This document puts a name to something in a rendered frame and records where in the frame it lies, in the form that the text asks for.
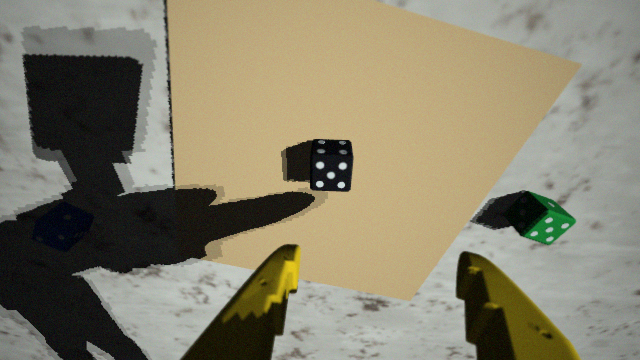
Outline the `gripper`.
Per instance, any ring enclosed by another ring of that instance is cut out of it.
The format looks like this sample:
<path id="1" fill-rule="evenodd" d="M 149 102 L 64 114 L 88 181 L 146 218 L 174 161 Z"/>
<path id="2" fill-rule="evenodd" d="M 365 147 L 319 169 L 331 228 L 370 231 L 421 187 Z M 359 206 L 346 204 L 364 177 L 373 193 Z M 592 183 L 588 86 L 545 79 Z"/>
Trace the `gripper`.
<path id="1" fill-rule="evenodd" d="M 253 272 L 180 360 L 271 360 L 297 293 L 300 246 L 285 244 Z M 536 304 L 487 258 L 463 251 L 456 298 L 477 360 L 581 360 Z"/>

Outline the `green die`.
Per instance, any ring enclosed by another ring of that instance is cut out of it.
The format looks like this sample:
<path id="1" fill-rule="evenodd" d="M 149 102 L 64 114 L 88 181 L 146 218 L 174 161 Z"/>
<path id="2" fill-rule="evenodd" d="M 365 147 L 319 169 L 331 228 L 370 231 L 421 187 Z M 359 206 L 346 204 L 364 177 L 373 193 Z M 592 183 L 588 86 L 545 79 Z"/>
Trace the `green die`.
<path id="1" fill-rule="evenodd" d="M 504 213 L 520 236 L 551 245 L 576 223 L 554 200 L 525 191 Z"/>

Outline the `tan square mat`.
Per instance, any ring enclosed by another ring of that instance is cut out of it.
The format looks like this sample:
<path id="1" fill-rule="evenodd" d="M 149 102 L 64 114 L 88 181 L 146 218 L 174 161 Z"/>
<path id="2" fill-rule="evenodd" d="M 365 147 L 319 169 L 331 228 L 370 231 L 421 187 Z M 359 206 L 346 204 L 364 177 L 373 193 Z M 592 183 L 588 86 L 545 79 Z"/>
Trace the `tan square mat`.
<path id="1" fill-rule="evenodd" d="M 178 255 L 411 301 L 582 64 L 375 0 L 167 0 Z M 314 139 L 351 190 L 310 189 Z"/>

